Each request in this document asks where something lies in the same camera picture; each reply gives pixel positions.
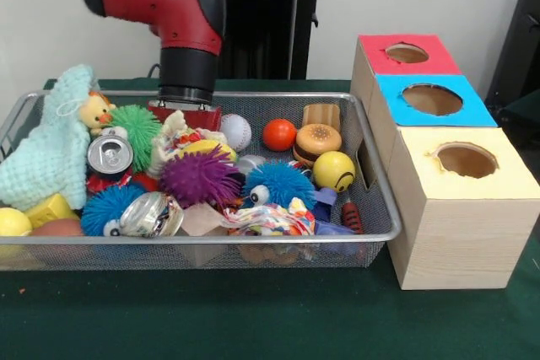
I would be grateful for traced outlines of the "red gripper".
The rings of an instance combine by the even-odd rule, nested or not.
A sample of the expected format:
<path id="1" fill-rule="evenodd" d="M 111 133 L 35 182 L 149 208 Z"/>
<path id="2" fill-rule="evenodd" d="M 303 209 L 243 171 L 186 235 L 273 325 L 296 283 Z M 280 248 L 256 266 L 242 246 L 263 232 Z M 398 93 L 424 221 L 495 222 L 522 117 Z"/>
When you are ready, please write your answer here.
<path id="1" fill-rule="evenodd" d="M 220 128 L 222 108 L 205 104 L 179 103 L 164 100 L 150 100 L 148 109 L 164 124 L 165 120 L 177 110 L 180 110 L 190 128 L 201 127 L 210 131 Z"/>

